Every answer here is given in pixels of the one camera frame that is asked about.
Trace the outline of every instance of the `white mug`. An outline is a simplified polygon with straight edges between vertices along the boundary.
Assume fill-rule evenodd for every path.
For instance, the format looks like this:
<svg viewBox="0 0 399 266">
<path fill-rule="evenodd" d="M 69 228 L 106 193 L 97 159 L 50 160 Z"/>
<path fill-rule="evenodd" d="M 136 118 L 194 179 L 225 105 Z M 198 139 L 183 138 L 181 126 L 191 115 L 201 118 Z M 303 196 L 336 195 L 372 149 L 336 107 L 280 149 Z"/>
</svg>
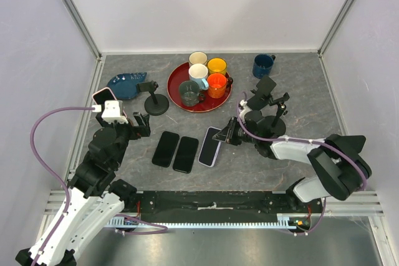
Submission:
<svg viewBox="0 0 399 266">
<path fill-rule="evenodd" d="M 207 60 L 208 60 L 208 56 L 206 56 L 206 54 L 201 51 L 193 52 L 188 57 L 188 62 L 190 64 L 190 66 L 195 65 L 195 64 L 206 65 Z"/>
<path fill-rule="evenodd" d="M 209 83 L 206 81 L 208 78 L 208 68 L 203 64 L 194 64 L 188 69 L 190 80 L 198 83 L 200 89 L 207 90 Z"/>
</svg>

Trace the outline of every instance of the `metal floor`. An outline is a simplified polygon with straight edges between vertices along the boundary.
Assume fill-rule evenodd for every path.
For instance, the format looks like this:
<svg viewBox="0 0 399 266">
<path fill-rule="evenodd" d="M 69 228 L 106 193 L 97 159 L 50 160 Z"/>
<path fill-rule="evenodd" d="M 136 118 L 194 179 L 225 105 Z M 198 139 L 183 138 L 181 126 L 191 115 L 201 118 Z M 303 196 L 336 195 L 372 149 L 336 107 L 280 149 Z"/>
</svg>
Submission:
<svg viewBox="0 0 399 266">
<path fill-rule="evenodd" d="M 307 237 L 266 229 L 177 229 L 126 236 L 104 229 L 86 248 L 84 266 L 380 266 L 367 218 L 322 220 Z"/>
</svg>

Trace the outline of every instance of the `blue dish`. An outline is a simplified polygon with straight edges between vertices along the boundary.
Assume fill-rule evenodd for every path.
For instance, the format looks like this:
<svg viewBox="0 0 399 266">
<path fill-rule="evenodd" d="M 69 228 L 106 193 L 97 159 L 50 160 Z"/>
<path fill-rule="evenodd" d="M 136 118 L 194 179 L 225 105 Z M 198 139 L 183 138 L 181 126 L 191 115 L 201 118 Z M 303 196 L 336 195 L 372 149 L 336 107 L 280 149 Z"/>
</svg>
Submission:
<svg viewBox="0 0 399 266">
<path fill-rule="evenodd" d="M 136 84 L 144 82 L 146 76 L 147 72 L 118 74 L 111 78 L 107 87 L 118 100 L 130 100 L 138 94 Z"/>
</svg>

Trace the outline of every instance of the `black smartphone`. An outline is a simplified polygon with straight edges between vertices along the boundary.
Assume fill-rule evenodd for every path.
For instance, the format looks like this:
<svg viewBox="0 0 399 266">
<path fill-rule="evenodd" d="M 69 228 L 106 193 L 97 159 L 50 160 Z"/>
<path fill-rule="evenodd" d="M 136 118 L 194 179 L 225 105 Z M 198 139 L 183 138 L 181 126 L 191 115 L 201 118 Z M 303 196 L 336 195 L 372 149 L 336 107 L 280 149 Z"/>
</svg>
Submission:
<svg viewBox="0 0 399 266">
<path fill-rule="evenodd" d="M 196 138 L 183 136 L 173 162 L 173 169 L 186 174 L 190 173 L 193 169 L 197 149 L 198 140 Z"/>
<path fill-rule="evenodd" d="M 152 157 L 152 163 L 163 168 L 168 168 L 173 154 L 175 153 L 177 144 L 179 142 L 179 134 L 164 131 L 161 138 L 156 146 L 154 156 Z"/>
<path fill-rule="evenodd" d="M 201 151 L 199 152 L 198 162 L 211 168 L 214 166 L 216 157 L 218 156 L 220 141 L 213 140 L 212 137 L 217 134 L 220 129 L 209 127 L 206 131 Z"/>
</svg>

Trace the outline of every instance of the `cable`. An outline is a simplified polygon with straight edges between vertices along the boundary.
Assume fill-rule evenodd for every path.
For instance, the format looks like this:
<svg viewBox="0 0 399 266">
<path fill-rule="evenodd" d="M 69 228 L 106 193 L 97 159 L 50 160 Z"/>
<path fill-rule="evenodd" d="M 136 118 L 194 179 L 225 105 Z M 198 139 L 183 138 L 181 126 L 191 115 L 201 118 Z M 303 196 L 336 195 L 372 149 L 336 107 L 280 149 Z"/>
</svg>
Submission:
<svg viewBox="0 0 399 266">
<path fill-rule="evenodd" d="M 68 187 L 65 184 L 65 182 L 60 178 L 60 176 L 53 171 L 50 166 L 48 166 L 46 164 L 46 162 L 44 162 L 44 160 L 41 158 L 41 156 L 39 155 L 39 153 L 36 150 L 36 145 L 35 145 L 35 132 L 37 127 L 39 126 L 39 124 L 48 116 L 51 116 L 57 112 L 65 112 L 67 110 L 94 110 L 94 108 L 92 107 L 64 107 L 64 108 L 58 108 L 55 110 L 52 110 L 50 112 L 47 112 L 45 115 L 42 115 L 33 125 L 32 130 L 31 130 L 31 136 L 30 136 L 30 142 L 31 142 L 31 149 L 33 154 L 35 155 L 36 159 L 40 162 L 41 165 L 43 165 L 44 169 L 46 171 L 48 171 L 53 177 L 55 177 L 55 179 L 58 181 L 58 183 L 61 184 L 62 189 L 65 191 L 65 196 L 66 196 L 66 200 L 65 200 L 65 207 L 64 210 L 62 211 L 62 214 L 60 216 L 60 218 L 58 218 L 58 221 L 55 223 L 54 227 L 51 229 L 49 235 L 46 237 L 46 239 L 44 239 L 42 246 L 40 246 L 38 252 L 42 252 L 44 250 L 44 248 L 46 247 L 47 243 L 49 243 L 50 238 L 54 235 L 54 232 L 57 230 L 57 228 L 59 227 L 60 223 L 62 222 L 62 220 L 64 219 L 65 215 L 68 212 L 68 208 L 69 208 L 69 204 L 70 204 L 70 194 L 68 192 Z M 36 262 L 37 260 L 39 260 L 40 254 L 37 254 L 35 256 L 35 258 L 33 259 L 33 262 L 31 264 L 31 266 L 36 266 Z"/>
<path fill-rule="evenodd" d="M 314 226 L 311 227 L 311 228 L 310 228 L 309 230 L 307 230 L 306 232 L 303 232 L 303 233 L 294 233 L 294 236 L 307 236 L 310 232 L 313 232 L 313 231 L 316 229 L 316 227 L 319 226 L 319 224 L 321 223 L 321 221 L 322 221 L 322 219 L 323 219 L 323 217 L 324 217 L 326 205 L 327 205 L 327 199 L 324 198 L 324 200 L 323 200 L 323 209 L 322 209 L 322 213 L 320 214 L 320 217 L 319 217 L 319 219 L 317 220 L 317 222 L 314 224 Z M 292 235 L 292 232 L 287 231 L 287 230 L 278 230 L 278 231 L 279 231 L 279 232 L 282 232 L 282 233 L 285 233 L 285 234 Z"/>
<path fill-rule="evenodd" d="M 247 94 L 246 92 L 243 92 L 244 94 L 244 101 L 246 101 L 247 99 Z M 323 146 L 324 148 L 327 148 L 331 151 L 333 151 L 334 153 L 338 154 L 339 156 L 341 156 L 344 160 L 346 160 L 350 165 L 353 166 L 353 168 L 358 172 L 359 176 L 362 179 L 362 185 L 359 188 L 359 190 L 365 190 L 366 186 L 367 186 L 367 179 L 365 177 L 365 175 L 363 174 L 362 170 L 356 165 L 356 163 L 350 159 L 347 155 L 345 155 L 343 152 L 341 152 L 340 150 L 337 150 L 336 148 L 334 148 L 333 146 L 328 145 L 327 143 L 321 142 L 321 141 L 310 141 L 310 140 L 301 140 L 298 138 L 289 138 L 289 139 L 285 139 L 285 138 L 263 138 L 263 137 L 259 137 L 256 136 L 254 134 L 252 134 L 251 132 L 248 131 L 247 128 L 245 128 L 245 125 L 243 124 L 243 121 L 241 121 L 240 117 L 239 117 L 239 100 L 237 101 L 237 119 L 238 122 L 241 126 L 241 128 L 244 130 L 244 132 L 256 139 L 256 140 L 260 140 L 260 141 L 268 141 L 268 142 L 273 142 L 273 141 L 286 141 L 286 142 L 293 142 L 293 143 L 305 143 L 305 144 L 314 144 L 314 145 L 319 145 L 319 146 Z"/>
<path fill-rule="evenodd" d="M 306 219 L 310 219 L 310 217 L 312 216 L 312 208 L 311 208 L 310 204 L 307 205 L 307 211 L 308 211 L 309 213 L 308 213 Z"/>
<path fill-rule="evenodd" d="M 124 218 L 130 219 L 132 221 L 138 222 L 139 224 L 146 224 L 148 226 L 159 227 L 162 229 L 162 230 L 155 230 L 155 231 L 151 231 L 151 232 L 126 232 L 124 230 L 115 229 L 115 232 L 120 233 L 122 235 L 153 235 L 153 234 L 162 234 L 168 230 L 168 227 L 162 226 L 160 224 L 152 224 L 147 221 L 142 221 L 141 219 L 134 218 L 134 217 L 126 215 L 126 214 L 117 214 L 117 215 L 115 215 L 115 217 L 124 217 Z"/>
<path fill-rule="evenodd" d="M 303 229 L 300 226 L 298 226 L 298 224 L 297 224 L 297 228 L 304 232 L 308 232 L 312 228 L 312 218 L 310 217 L 309 219 L 307 219 L 307 221 L 309 221 L 309 229 Z"/>
</svg>

